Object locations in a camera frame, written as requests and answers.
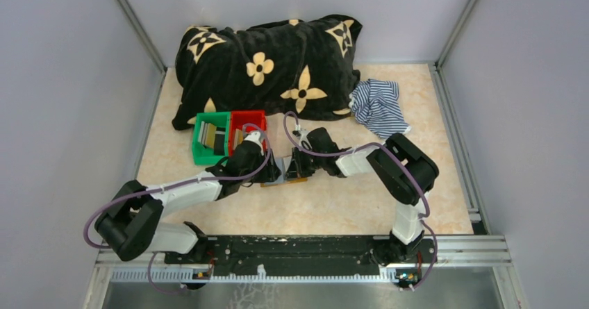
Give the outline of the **yellow leather card holder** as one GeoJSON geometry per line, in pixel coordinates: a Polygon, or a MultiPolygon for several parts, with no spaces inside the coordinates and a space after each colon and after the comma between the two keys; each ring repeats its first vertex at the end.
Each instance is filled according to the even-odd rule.
{"type": "Polygon", "coordinates": [[[277,177],[277,179],[275,181],[261,183],[260,186],[261,187],[273,187],[273,186],[278,186],[278,185],[306,182],[308,180],[307,178],[300,177],[299,175],[295,174],[294,172],[292,172],[291,174],[288,172],[288,167],[290,166],[291,159],[292,158],[290,156],[276,158],[275,163],[276,163],[276,166],[280,170],[279,176],[277,177]]]}

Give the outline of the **red plastic bin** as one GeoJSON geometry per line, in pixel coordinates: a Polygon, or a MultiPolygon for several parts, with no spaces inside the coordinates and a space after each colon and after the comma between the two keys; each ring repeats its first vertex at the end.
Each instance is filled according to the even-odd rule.
{"type": "Polygon", "coordinates": [[[236,129],[241,129],[244,133],[248,133],[253,131],[252,127],[248,127],[243,129],[245,124],[254,124],[257,125],[259,128],[263,129],[264,131],[267,130],[267,119],[265,116],[264,110],[239,110],[239,111],[232,111],[230,116],[230,125],[228,129],[228,151],[229,156],[233,155],[233,148],[232,148],[232,140],[233,134],[236,129]]]}

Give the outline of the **green plastic bin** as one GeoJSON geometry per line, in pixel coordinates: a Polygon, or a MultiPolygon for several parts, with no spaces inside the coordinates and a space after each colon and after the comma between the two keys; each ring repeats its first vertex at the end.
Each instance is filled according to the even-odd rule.
{"type": "Polygon", "coordinates": [[[218,162],[221,158],[228,156],[228,129],[230,125],[230,112],[208,112],[208,113],[199,113],[196,116],[196,122],[194,125],[194,133],[192,136],[192,157],[194,160],[194,164],[196,165],[213,165],[218,162]],[[217,156],[213,154],[211,149],[206,149],[205,147],[201,146],[197,142],[197,136],[199,133],[199,129],[202,122],[208,122],[214,124],[219,127],[224,127],[226,129],[226,136],[225,136],[225,154],[222,156],[217,156]]]}

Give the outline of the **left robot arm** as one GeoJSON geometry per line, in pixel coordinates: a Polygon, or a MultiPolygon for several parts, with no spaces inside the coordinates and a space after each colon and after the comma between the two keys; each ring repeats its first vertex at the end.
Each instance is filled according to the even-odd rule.
{"type": "Polygon", "coordinates": [[[145,186],[137,180],[125,183],[117,196],[94,217],[94,229],[107,247],[124,262],[146,252],[183,255],[192,263],[208,254],[204,233],[192,222],[170,224],[164,218],[201,203],[236,193],[255,182],[265,170],[277,171],[271,150],[259,142],[244,141],[232,156],[184,181],[145,186]]]}

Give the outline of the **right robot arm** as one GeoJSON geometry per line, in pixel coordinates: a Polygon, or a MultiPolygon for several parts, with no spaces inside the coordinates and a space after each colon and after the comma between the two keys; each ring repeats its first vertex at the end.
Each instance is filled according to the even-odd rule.
{"type": "Polygon", "coordinates": [[[430,157],[402,133],[392,134],[383,144],[371,142],[352,149],[339,148],[324,127],[308,131],[296,126],[287,137],[294,144],[299,176],[310,176],[312,168],[338,178],[376,174],[397,206],[390,238],[376,246],[374,255],[400,262],[416,256],[423,222],[431,214],[427,198],[440,173],[430,157]]]}

